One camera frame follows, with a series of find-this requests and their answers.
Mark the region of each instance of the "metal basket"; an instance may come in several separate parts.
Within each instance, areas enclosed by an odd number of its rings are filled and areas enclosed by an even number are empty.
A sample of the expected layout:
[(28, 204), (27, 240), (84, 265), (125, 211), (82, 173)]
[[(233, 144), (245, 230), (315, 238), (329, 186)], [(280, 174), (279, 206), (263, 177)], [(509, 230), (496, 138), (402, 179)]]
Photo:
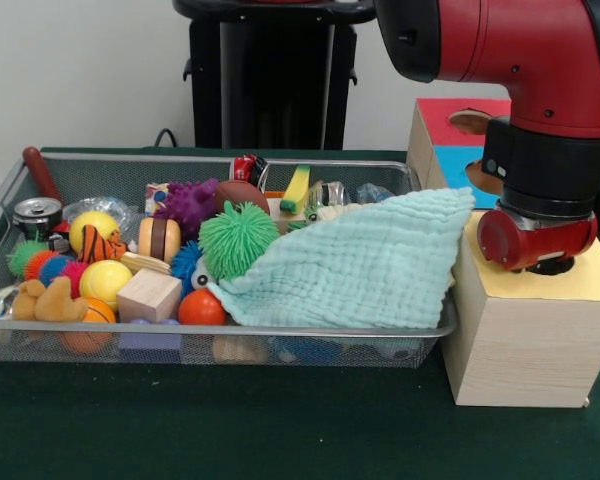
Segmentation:
[[(226, 179), (231, 161), (124, 154), (45, 153), (44, 157), (67, 203), (115, 192), (128, 205), (140, 203), (150, 182)], [(400, 162), (268, 159), (272, 165), (268, 190), (284, 190), (299, 163), (311, 165), (312, 178), (340, 180), (350, 191), (366, 182), (396, 194), (407, 193), (412, 186), (418, 188), (413, 185), (417, 180)], [(13, 207), (37, 194), (22, 162), (0, 189), (0, 288), (13, 283), (6, 263), (6, 255), (20, 238), (20, 232), (11, 226)], [(0, 320), (0, 361), (416, 368), (437, 339), (450, 334), (456, 324), (450, 296), (443, 302), (435, 329), (326, 330)], [(102, 345), (97, 353), (80, 353), (88, 348), (76, 351), (76, 345), (94, 342)]]

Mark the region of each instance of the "circular hole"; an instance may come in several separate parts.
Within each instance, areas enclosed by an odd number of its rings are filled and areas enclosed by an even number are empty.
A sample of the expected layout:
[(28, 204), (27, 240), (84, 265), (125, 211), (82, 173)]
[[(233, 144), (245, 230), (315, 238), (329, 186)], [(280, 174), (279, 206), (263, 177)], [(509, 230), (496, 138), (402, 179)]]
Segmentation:
[(482, 160), (478, 160), (477, 162), (467, 165), (465, 172), (467, 172), (469, 181), (478, 190), (491, 193), (493, 195), (500, 195), (502, 193), (502, 180), (483, 173)]
[(491, 115), (480, 110), (460, 110), (449, 115), (449, 122), (462, 133), (486, 135)]

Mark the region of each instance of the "yellow tennis ball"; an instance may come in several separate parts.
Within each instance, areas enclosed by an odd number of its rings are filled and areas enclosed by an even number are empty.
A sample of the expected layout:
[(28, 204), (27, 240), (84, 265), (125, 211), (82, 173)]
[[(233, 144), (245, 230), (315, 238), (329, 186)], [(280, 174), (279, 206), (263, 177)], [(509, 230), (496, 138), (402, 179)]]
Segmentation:
[(80, 296), (102, 300), (118, 311), (118, 291), (133, 274), (122, 263), (115, 260), (96, 262), (87, 268), (80, 279)]
[(103, 212), (85, 212), (78, 215), (76, 219), (71, 222), (71, 228), (69, 229), (69, 243), (71, 248), (76, 253), (82, 251), (82, 227), (85, 225), (93, 225), (98, 230), (98, 233), (102, 235), (106, 240), (109, 239), (111, 234), (115, 230), (119, 230), (120, 226), (115, 219)]

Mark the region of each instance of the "green spiky ball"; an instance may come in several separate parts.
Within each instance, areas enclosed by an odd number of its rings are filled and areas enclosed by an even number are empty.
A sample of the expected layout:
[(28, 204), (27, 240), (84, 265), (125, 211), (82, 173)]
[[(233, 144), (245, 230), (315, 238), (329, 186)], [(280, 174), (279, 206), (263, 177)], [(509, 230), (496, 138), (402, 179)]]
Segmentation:
[(224, 213), (202, 224), (198, 244), (209, 273), (231, 279), (244, 275), (279, 236), (275, 222), (260, 207), (245, 203), (238, 212), (227, 201)]
[(7, 257), (9, 260), (9, 271), (14, 277), (23, 278), (24, 268), (29, 263), (31, 257), (47, 249), (48, 247), (45, 243), (36, 242), (35, 240), (27, 240), (19, 244), (14, 252)]

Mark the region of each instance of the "white wall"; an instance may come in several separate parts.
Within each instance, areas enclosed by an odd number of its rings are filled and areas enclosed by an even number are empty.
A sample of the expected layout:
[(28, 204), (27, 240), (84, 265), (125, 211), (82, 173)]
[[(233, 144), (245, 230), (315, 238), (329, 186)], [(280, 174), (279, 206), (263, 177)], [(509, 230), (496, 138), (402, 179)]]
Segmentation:
[[(407, 81), (375, 22), (358, 33), (345, 148), (406, 148), (418, 96), (506, 95)], [(145, 146), (170, 127), (191, 145), (188, 57), (188, 21), (168, 0), (0, 0), (0, 177), (30, 144)]]

